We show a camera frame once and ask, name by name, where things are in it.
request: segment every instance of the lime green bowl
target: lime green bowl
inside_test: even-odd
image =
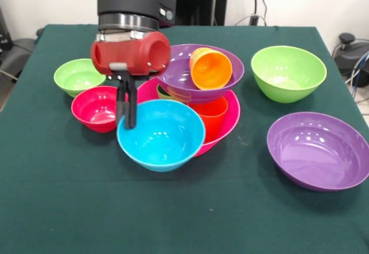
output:
[[[106,76],[100,74],[88,58],[69,61],[54,74],[55,83],[71,97],[101,85],[105,79]]]
[[[301,48],[273,46],[251,60],[255,80],[264,94],[278,103],[294,103],[311,94],[327,77],[327,68]]]

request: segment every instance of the table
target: table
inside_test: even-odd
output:
[[[269,126],[296,111],[328,113],[369,130],[315,28],[174,27],[171,44],[240,57],[242,116],[210,152],[179,170],[150,172],[70,112],[58,66],[89,56],[94,25],[50,25],[0,116],[0,253],[368,253],[369,182],[339,193],[302,189],[276,168]],[[252,55],[276,44],[318,55],[327,80],[294,104],[258,89]]]

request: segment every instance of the magenta bowl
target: magenta bowl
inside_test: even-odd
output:
[[[232,63],[232,77],[221,89],[200,90],[193,83],[190,75],[191,53],[197,48],[212,48],[224,53]],[[207,103],[223,97],[226,91],[231,90],[243,77],[244,67],[241,60],[229,51],[199,44],[184,44],[171,47],[171,62],[160,76],[160,86],[172,97],[184,103]]]
[[[267,144],[277,166],[293,182],[313,191],[355,187],[369,175],[369,145],[335,117],[299,112],[270,127]]]

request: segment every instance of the cup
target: cup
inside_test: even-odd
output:
[[[201,90],[220,89],[232,77],[232,63],[220,51],[197,48],[190,58],[190,74],[195,86]]]
[[[205,104],[191,104],[189,107],[196,111],[205,125],[205,143],[215,140],[220,131],[225,113],[228,109],[228,101],[225,97],[218,98]]]

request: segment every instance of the pink bowl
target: pink bowl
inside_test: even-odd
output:
[[[98,86],[80,93],[71,103],[72,114],[93,131],[114,130],[116,90],[113,86]]]
[[[158,99],[159,97],[157,95],[156,90],[158,84],[159,84],[158,80],[154,78],[152,80],[146,81],[144,84],[138,87],[137,102],[143,103],[144,101]],[[195,157],[204,154],[213,146],[215,146],[217,143],[219,143],[220,140],[222,140],[229,133],[231,133],[231,131],[236,127],[240,119],[241,107],[240,102],[236,97],[236,94],[231,90],[227,90],[224,97],[228,101],[228,110],[225,113],[224,122],[223,125],[221,126],[219,134],[215,140],[208,143],[204,143],[200,148],[200,150],[198,151],[198,153],[196,153]]]

